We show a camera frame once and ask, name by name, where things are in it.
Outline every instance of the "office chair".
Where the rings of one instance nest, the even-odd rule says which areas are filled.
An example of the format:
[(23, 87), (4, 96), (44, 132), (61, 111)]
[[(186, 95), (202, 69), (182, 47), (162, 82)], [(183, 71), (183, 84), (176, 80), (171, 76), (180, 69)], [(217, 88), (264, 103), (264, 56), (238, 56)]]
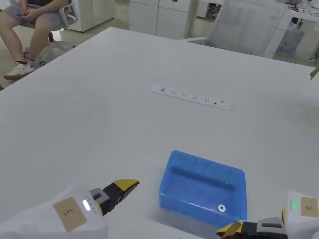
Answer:
[[(16, 0), (9, 0), (11, 4), (15, 3)], [(68, 29), (70, 25), (72, 25), (73, 23), (75, 23), (77, 21), (78, 15), (77, 12), (75, 10), (75, 3), (73, 0), (70, 0), (70, 4), (62, 7), (59, 12), (61, 14), (61, 18), (63, 20), (64, 26), (59, 28), (59, 29), (54, 29), (53, 31), (58, 31), (61, 29)], [(34, 25), (26, 22), (21, 24), (21, 26), (25, 26), (25, 27), (29, 27), (29, 28), (34, 28)], [(42, 59), (39, 62), (40, 66), (44, 66), (50, 56), (50, 54), (52, 53), (54, 48), (60, 49), (63, 52), (67, 52), (68, 50), (74, 48), (75, 45), (69, 43), (69, 42), (65, 42), (65, 41), (56, 41), (54, 40), (53, 34), (52, 32), (49, 33), (48, 36), (48, 45), (46, 46), (46, 49), (43, 53)]]
[(209, 37), (185, 40), (263, 56), (285, 11), (285, 6), (273, 1), (225, 0)]

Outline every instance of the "floor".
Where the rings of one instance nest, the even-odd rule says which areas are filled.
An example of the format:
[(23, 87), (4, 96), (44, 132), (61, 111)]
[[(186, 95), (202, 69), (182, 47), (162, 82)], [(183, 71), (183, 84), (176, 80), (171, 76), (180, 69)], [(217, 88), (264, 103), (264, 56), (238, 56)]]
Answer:
[[(56, 40), (68, 41), (74, 43), (75, 45), (79, 45), (110, 26), (122, 29), (129, 29), (129, 7), (129, 0), (117, 0), (116, 16), (114, 19), (109, 20), (93, 29), (90, 29), (85, 33), (80, 33), (72, 30), (62, 30), (55, 32), (54, 37)], [(212, 26), (212, 20), (197, 18), (194, 23), (191, 37), (208, 36)], [(293, 56), (276, 53), (274, 59), (303, 65), (313, 65), (313, 61), (309, 60), (309, 54), (313, 51), (314, 46), (319, 39), (319, 23), (314, 24), (313, 22), (304, 21), (303, 28), (305, 29), (306, 34), (302, 42), (300, 43), (296, 53)], [(31, 39), (33, 30), (20, 26), (18, 26), (15, 30), (21, 38), (24, 47), (27, 47)], [(54, 55), (52, 56), (52, 59), (55, 59), (60, 54), (61, 53), (56, 50), (54, 52)], [(3, 87), (7, 87), (12, 84), (12, 82), (5, 80), (1, 76), (4, 75), (7, 71), (11, 70), (13, 61), (1, 38), (0, 56), (0, 85)]]

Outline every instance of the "blue plastic box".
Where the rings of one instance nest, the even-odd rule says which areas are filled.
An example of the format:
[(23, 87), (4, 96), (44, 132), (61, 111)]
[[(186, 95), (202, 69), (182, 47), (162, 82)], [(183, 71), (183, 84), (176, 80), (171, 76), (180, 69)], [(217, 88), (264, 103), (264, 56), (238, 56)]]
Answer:
[(245, 173), (173, 151), (160, 184), (159, 204), (218, 227), (246, 221)]

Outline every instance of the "person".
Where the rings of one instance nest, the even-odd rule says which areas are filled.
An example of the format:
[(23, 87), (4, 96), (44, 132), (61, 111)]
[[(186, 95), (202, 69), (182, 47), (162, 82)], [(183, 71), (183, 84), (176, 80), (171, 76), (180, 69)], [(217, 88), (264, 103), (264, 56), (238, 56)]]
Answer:
[[(49, 33), (63, 24), (59, 9), (68, 4), (69, 0), (20, 0), (0, 12), (0, 36), (14, 59), (5, 79), (19, 80), (34, 71), (35, 57), (46, 47)], [(29, 51), (23, 52), (13, 28), (28, 22), (35, 27)]]

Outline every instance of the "power outlet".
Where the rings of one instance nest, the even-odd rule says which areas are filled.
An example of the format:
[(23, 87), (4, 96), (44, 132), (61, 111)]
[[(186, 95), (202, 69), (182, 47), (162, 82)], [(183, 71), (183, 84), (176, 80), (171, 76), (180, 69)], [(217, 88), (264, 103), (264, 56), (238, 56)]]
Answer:
[(230, 110), (230, 106), (224, 100), (214, 100), (212, 97), (202, 96), (198, 94), (191, 93), (190, 91), (183, 91), (172, 87), (163, 87), (159, 85), (154, 85), (152, 88), (153, 93), (174, 97), (177, 99), (182, 99), (185, 101), (190, 101), (206, 106), (215, 107), (222, 110)]

